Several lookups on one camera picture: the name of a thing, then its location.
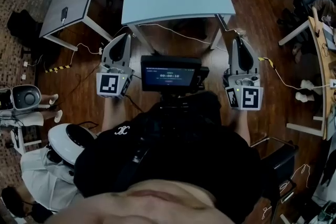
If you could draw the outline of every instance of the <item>white cloth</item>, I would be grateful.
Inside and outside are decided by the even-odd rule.
[[[43,115],[40,112],[31,112],[12,116],[4,116],[0,119],[1,126],[14,126],[14,127],[22,127],[22,126],[43,126]]]
[[[32,197],[45,208],[59,211],[72,202],[83,199],[74,185],[73,170],[64,165],[51,162],[47,158],[49,149],[44,147],[22,155],[22,179]]]

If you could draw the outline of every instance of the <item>shoe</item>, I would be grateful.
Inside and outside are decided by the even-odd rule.
[[[301,50],[298,51],[298,53],[295,55],[295,63],[299,63],[301,60],[302,52]]]
[[[54,121],[56,123],[59,123],[60,120],[61,120],[61,118],[62,118],[62,116],[63,116],[63,111],[62,110],[57,111],[57,116],[54,118]]]
[[[296,55],[299,52],[299,50],[301,49],[301,47],[302,47],[301,43],[295,43],[295,45],[293,47],[293,51],[292,51],[293,55]]]
[[[314,101],[314,96],[313,95],[307,96],[305,94],[302,94],[301,92],[297,92],[295,94],[295,99],[301,101],[302,103],[306,103],[308,101]]]
[[[314,91],[315,93],[317,93],[318,95],[322,95],[323,94],[323,90],[322,88],[314,88],[315,85],[310,81],[310,80],[302,80],[301,81],[301,85],[300,85],[301,88],[304,88],[304,89],[308,89],[310,91]]]
[[[50,105],[55,104],[55,102],[56,102],[57,99],[58,99],[58,94],[54,94],[53,97],[55,98],[54,100],[49,100],[49,104],[50,104]]]

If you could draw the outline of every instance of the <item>black t-shirt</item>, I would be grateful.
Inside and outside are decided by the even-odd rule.
[[[201,121],[185,120],[186,128],[193,125],[197,130],[193,138],[175,138],[172,133],[173,139],[154,143],[130,185],[147,179],[165,179],[202,187],[214,195],[220,211],[233,222],[241,223],[261,195],[259,154],[229,128]],[[114,183],[125,164],[132,162],[139,137],[157,129],[158,125],[140,114],[131,122],[101,133],[75,164],[74,182],[82,194],[88,197],[121,191],[115,189]]]

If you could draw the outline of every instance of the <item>black and yellow tape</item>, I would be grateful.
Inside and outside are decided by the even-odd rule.
[[[66,69],[66,68],[70,68],[70,67],[71,67],[71,65],[61,66],[61,67],[54,67],[54,68],[50,68],[50,69],[46,70],[46,73],[55,72],[55,71]]]
[[[259,61],[269,61],[269,64],[275,69],[275,65],[273,64],[272,60],[268,59],[267,57],[258,57]]]

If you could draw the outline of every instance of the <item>white sock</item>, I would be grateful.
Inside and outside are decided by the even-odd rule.
[[[295,94],[295,99],[301,101],[302,103],[306,103],[308,101],[315,101],[313,95],[307,96],[305,94],[302,94],[301,92],[297,92]]]
[[[55,99],[54,100],[49,100],[50,105],[55,104],[56,100],[58,99],[58,94],[54,94],[52,97],[55,98]]]
[[[62,110],[57,111],[57,116],[54,118],[54,121],[56,123],[59,123],[60,120],[61,120],[61,118],[62,118],[62,116],[63,116],[63,111]]]
[[[313,90],[318,95],[323,94],[323,89],[322,88],[314,88],[315,85],[310,80],[302,80],[300,87],[304,88],[304,89],[308,89],[310,91]]]

